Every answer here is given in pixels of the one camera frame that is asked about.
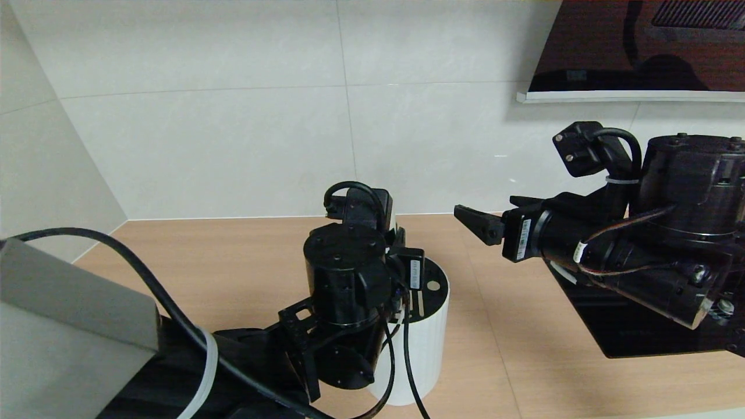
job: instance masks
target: wooden table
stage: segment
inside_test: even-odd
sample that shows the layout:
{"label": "wooden table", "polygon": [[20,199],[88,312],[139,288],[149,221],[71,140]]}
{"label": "wooden table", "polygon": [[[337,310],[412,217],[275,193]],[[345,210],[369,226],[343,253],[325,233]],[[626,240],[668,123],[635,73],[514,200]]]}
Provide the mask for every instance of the wooden table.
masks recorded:
{"label": "wooden table", "polygon": [[[451,281],[443,370],[425,398],[434,419],[642,418],[745,406],[745,359],[700,353],[607,359],[540,259],[512,264],[451,215],[398,217]],[[186,314],[210,330],[266,327],[308,296],[302,244],[324,218],[130,221],[114,234]],[[77,265],[148,292],[97,246]],[[367,410],[367,391],[324,385],[316,407]],[[416,418],[388,406],[379,418]]]}

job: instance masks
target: robotic arm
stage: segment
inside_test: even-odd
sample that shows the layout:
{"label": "robotic arm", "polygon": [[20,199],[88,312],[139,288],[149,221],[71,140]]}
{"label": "robotic arm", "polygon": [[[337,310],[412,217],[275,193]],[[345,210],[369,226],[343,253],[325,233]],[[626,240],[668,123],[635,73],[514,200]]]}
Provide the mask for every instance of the robotic arm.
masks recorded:
{"label": "robotic arm", "polygon": [[[630,144],[632,159],[619,139]],[[487,245],[504,241],[502,256],[512,262],[543,258],[606,355],[614,353],[608,335],[620,330],[591,318],[590,304],[578,297],[588,287],[619,294],[626,306],[631,300],[687,330],[667,324],[680,333],[667,336],[681,341],[677,347],[627,355],[726,349],[745,356],[745,142],[660,136],[649,141],[644,165],[633,135],[598,122],[575,122],[553,143],[572,176],[606,169],[607,184],[587,196],[512,196],[517,208],[501,217],[458,205],[457,219]],[[609,292],[596,295],[607,300]],[[649,310],[616,313],[627,326],[647,330],[640,323]]]}
{"label": "robotic arm", "polygon": [[[334,195],[342,189],[346,196]],[[402,318],[407,341],[404,313],[418,311],[409,290],[428,280],[424,251],[405,247],[392,202],[386,190],[359,182],[326,192],[327,216],[341,223],[312,230],[305,240],[309,297],[279,311],[266,329],[198,329],[145,264],[105,234],[60,228],[0,240],[3,417],[182,418],[199,394],[214,339],[220,367],[190,418],[331,419],[310,406],[319,382],[368,386],[385,346],[395,365],[388,324]],[[158,315],[148,296],[23,243],[58,235],[96,239],[120,253],[170,317]],[[385,405],[390,372],[382,398],[356,419]]]}

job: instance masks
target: black wire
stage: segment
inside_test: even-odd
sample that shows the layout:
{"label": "black wire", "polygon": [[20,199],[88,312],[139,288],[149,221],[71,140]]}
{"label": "black wire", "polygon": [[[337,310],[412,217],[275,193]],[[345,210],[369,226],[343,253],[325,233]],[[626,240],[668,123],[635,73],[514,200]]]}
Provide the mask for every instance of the black wire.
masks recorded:
{"label": "black wire", "polygon": [[[112,248],[116,253],[119,253],[127,263],[134,268],[137,274],[148,286],[150,292],[153,293],[155,298],[163,305],[165,311],[171,316],[171,319],[178,324],[181,329],[188,335],[188,337],[202,350],[207,351],[207,345],[204,341],[202,332],[186,317],[183,311],[176,305],[176,302],[166,292],[163,286],[155,278],[153,272],[143,263],[143,261],[137,257],[127,246],[121,243],[119,240],[114,239],[107,234],[99,233],[95,230],[89,230],[86,228],[77,227],[59,227],[59,228],[48,228],[45,230],[30,231],[28,233],[19,234],[14,236],[14,239],[18,239],[22,242],[29,242],[30,240],[41,239],[43,237],[51,236],[78,236],[85,237],[88,239],[94,239],[97,242],[103,243],[106,246]],[[332,416],[323,413],[322,411],[314,408],[313,406],[303,404],[292,397],[283,394],[281,391],[266,385],[256,378],[247,375],[240,369],[238,369],[229,360],[218,354],[218,362],[231,374],[233,374],[240,381],[247,384],[249,387],[254,388],[258,393],[267,397],[289,409],[305,415],[307,418],[313,419],[334,419]]]}
{"label": "black wire", "polygon": [[372,190],[372,188],[362,182],[358,182],[356,180],[345,180],[344,182],[339,182],[335,185],[332,185],[328,190],[326,190],[326,193],[323,194],[323,206],[328,209],[331,205],[331,197],[334,192],[347,188],[359,189],[362,192],[367,193],[372,198],[372,202],[373,204],[375,204],[375,208],[377,208],[378,213],[378,231],[385,234],[385,208],[383,207],[383,203],[380,200],[378,194],[376,194],[375,191]]}
{"label": "black wire", "polygon": [[385,342],[383,342],[383,346],[381,346],[381,349],[384,348],[385,345],[393,341],[393,337],[399,332],[400,327],[401,325],[397,324],[396,327],[393,328],[393,331],[390,333],[390,337],[385,339]]}
{"label": "black wire", "polygon": [[635,179],[641,178],[641,147],[639,141],[636,139],[634,134],[627,130],[620,128],[601,128],[592,135],[590,139],[598,138],[599,136],[616,136],[624,140],[631,149],[631,170]]}
{"label": "black wire", "polygon": [[[388,320],[385,318],[385,315],[383,313],[383,310],[378,309],[378,315],[380,316],[380,319],[383,321],[383,330],[385,330],[385,341],[392,341],[393,336],[390,334],[390,331],[388,331]],[[383,397],[381,397],[380,400],[367,412],[363,413],[362,415],[355,416],[352,419],[370,419],[380,413],[380,411],[385,407],[385,403],[387,403],[388,398],[390,397],[391,391],[393,391],[393,383],[396,381],[396,355],[395,351],[393,350],[393,345],[390,345],[388,347],[388,352],[390,353],[390,375],[388,376],[388,386],[385,388],[385,392],[383,393]]]}
{"label": "black wire", "polygon": [[424,403],[422,403],[422,399],[419,397],[419,392],[416,390],[414,375],[411,372],[411,359],[409,359],[409,303],[408,296],[404,297],[404,362],[406,363],[406,375],[409,379],[409,386],[411,387],[411,394],[414,396],[416,407],[419,408],[419,413],[423,419],[430,419],[427,409],[425,409]]}

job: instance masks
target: barcode label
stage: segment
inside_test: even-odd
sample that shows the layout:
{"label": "barcode label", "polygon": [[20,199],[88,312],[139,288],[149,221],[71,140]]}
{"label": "barcode label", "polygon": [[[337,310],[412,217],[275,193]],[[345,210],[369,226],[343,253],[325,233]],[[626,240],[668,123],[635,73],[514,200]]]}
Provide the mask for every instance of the barcode label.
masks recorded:
{"label": "barcode label", "polygon": [[411,275],[410,275],[410,287],[411,289],[420,289],[422,288],[422,273],[420,271],[421,263],[418,260],[412,259],[411,260]]}
{"label": "barcode label", "polygon": [[520,260],[525,257],[525,249],[527,249],[527,237],[530,235],[530,218],[522,222],[522,230],[520,230],[520,242],[517,245],[517,259]]}

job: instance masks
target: white tile wall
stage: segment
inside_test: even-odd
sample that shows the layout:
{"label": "white tile wall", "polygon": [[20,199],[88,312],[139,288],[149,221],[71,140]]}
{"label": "white tile wall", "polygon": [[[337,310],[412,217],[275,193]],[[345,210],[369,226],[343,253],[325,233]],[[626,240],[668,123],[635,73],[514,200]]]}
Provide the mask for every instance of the white tile wall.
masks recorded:
{"label": "white tile wall", "polygon": [[18,0],[13,5],[60,98],[344,85],[333,1]]}
{"label": "white tile wall", "polygon": [[643,103],[631,130],[640,139],[676,133],[745,138],[745,104]]}
{"label": "white tile wall", "polygon": [[[110,233],[126,218],[58,100],[0,115],[0,237],[49,227]],[[34,246],[72,261],[94,243],[52,237]]]}
{"label": "white tile wall", "polygon": [[28,45],[13,9],[1,3],[0,114],[51,101],[54,89]]}
{"label": "white tile wall", "polygon": [[628,128],[637,104],[525,106],[516,83],[350,86],[359,179],[385,185],[402,212],[454,204],[510,208],[510,195],[589,193],[603,176],[572,178],[551,138],[572,122]]}
{"label": "white tile wall", "polygon": [[643,145],[745,131],[745,104],[517,104],[558,1],[13,3],[133,218],[321,214],[319,191],[355,176],[401,212],[505,210],[603,184],[571,178],[550,144],[573,121]]}
{"label": "white tile wall", "polygon": [[[48,227],[110,233],[126,217],[47,81],[12,9],[0,0],[0,238]],[[32,245],[72,261],[93,243]]]}
{"label": "white tile wall", "polygon": [[343,87],[64,99],[129,218],[323,214],[355,176]]}
{"label": "white tile wall", "polygon": [[339,1],[349,84],[530,81],[560,1]]}

